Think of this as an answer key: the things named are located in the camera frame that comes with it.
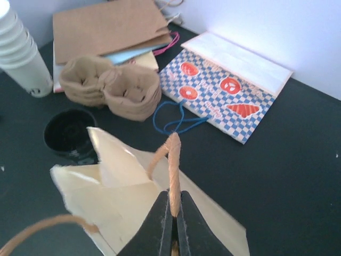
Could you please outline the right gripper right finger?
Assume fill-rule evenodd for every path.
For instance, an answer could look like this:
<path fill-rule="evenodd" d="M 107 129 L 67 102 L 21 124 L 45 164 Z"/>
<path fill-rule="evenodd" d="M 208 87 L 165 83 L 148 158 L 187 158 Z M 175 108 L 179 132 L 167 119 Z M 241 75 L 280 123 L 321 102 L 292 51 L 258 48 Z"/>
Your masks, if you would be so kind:
<path fill-rule="evenodd" d="M 181 192 L 176 218 L 179 255 L 221 256 L 232 253 L 214 235 L 188 191 Z"/>

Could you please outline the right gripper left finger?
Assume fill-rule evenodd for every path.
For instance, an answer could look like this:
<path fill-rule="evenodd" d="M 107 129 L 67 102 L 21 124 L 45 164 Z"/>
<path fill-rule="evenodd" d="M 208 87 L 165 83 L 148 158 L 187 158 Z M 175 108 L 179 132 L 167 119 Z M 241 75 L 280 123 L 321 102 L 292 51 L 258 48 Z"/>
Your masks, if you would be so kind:
<path fill-rule="evenodd" d="M 118 253 L 122 255 L 171 255 L 173 217 L 170 212 L 168 192 L 162 191 L 141 227 Z"/>

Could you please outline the cream paper bag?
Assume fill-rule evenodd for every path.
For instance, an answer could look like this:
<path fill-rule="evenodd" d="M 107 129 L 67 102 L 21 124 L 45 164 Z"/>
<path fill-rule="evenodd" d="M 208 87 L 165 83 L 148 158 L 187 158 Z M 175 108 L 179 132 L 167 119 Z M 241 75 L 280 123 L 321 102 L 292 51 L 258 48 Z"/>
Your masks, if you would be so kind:
<path fill-rule="evenodd" d="M 170 135 L 151 153 L 128 146 L 97 127 L 90 127 L 88 133 L 99 164 L 56 165 L 50 170 L 68 213 L 27 227 L 1 248 L 1 255 L 10 255 L 31 235 L 62 223 L 80 225 L 104 255 L 118 255 L 162 191 L 168 192 L 173 217 L 171 255 L 179 255 L 176 218 L 184 190 L 231 255 L 250 254 L 246 229 L 180 170 L 178 134 Z"/>

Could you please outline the blue checkered bakery bag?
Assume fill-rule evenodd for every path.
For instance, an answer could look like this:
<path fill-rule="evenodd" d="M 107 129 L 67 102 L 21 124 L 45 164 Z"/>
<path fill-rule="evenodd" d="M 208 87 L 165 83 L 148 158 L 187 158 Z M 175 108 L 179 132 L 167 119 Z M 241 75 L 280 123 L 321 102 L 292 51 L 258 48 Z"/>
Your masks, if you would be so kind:
<path fill-rule="evenodd" d="M 246 143 L 292 71 L 205 32 L 182 44 L 160 72 L 165 96 L 240 143 Z"/>

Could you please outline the brown kraft paper bag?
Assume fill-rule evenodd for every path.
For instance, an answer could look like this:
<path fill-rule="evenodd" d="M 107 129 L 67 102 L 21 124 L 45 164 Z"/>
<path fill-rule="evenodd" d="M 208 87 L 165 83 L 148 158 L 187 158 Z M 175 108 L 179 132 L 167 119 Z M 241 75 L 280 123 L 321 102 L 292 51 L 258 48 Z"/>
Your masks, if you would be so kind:
<path fill-rule="evenodd" d="M 168 22 L 154 1 L 108 1 L 53 16 L 55 62 L 106 55 L 172 41 Z"/>

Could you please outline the left white cup stack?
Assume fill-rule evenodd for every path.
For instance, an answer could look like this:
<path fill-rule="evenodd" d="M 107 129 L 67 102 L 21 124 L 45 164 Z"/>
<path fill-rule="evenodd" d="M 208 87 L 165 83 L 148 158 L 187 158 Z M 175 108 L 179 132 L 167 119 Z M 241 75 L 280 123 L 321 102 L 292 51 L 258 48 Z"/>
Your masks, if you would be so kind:
<path fill-rule="evenodd" d="M 9 1 L 1 1 L 1 70 L 35 98 L 52 92 L 52 77 L 37 44 Z"/>

